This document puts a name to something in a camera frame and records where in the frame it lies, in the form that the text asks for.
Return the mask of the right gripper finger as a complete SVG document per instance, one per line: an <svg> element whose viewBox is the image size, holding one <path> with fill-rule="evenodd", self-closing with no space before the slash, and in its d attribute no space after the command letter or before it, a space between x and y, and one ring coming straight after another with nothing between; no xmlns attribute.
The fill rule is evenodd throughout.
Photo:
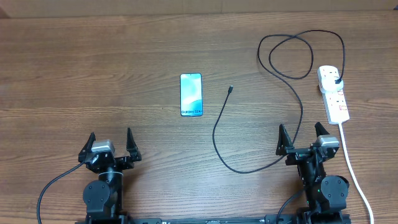
<svg viewBox="0 0 398 224"><path fill-rule="evenodd" d="M323 136L323 135L329 135L330 133L323 127L323 125L321 124L321 122L317 122L315 124L315 131L317 134L317 137L319 136Z"/></svg>
<svg viewBox="0 0 398 224"><path fill-rule="evenodd" d="M286 156L294 150L292 140L283 124L279 125L279 138L275 154L277 156Z"/></svg>

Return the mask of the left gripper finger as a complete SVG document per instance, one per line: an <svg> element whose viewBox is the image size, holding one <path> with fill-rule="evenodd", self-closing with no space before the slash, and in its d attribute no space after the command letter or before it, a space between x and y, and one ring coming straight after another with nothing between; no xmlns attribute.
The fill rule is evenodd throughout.
<svg viewBox="0 0 398 224"><path fill-rule="evenodd" d="M129 153L129 157L132 162L137 162L142 160L141 153L138 150L137 144L134 141L131 128L127 129L126 150Z"/></svg>
<svg viewBox="0 0 398 224"><path fill-rule="evenodd" d="M92 132L83 146L82 150L78 154L78 162L84 162L86 160L87 155L91 152L91 148L93 143L96 141L96 136L94 132Z"/></svg>

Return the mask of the Samsung Galaxy smartphone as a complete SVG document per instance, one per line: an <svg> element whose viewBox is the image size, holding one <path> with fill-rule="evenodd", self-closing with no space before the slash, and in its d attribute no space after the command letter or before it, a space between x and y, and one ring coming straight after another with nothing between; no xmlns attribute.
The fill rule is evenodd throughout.
<svg viewBox="0 0 398 224"><path fill-rule="evenodd" d="M202 75L200 73L180 75L180 114L186 117L203 115Z"/></svg>

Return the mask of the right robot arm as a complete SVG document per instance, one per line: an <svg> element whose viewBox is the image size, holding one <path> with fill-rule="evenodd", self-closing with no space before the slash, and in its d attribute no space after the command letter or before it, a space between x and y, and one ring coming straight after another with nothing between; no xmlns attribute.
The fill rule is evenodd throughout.
<svg viewBox="0 0 398 224"><path fill-rule="evenodd" d="M275 154L285 157L287 166L296 166L303 189L287 199L276 215L276 223L350 223L346 208L349 182L340 175L327 175L323 163L334 158L340 148L339 140L321 123L315 124L317 139L307 148L296 148L285 126L279 126L279 140ZM294 215L282 216L284 208L305 194L307 206Z"/></svg>

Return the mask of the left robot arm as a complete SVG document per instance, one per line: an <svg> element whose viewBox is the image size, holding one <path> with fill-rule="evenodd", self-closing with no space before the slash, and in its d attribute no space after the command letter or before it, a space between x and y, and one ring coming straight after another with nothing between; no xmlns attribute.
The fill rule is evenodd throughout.
<svg viewBox="0 0 398 224"><path fill-rule="evenodd" d="M91 133L78 154L78 162L98 175L98 179L83 190L85 223L133 223L123 209L123 171L133 169L142 156L130 128L127 129L126 151L127 156L116 157L112 141L97 141Z"/></svg>

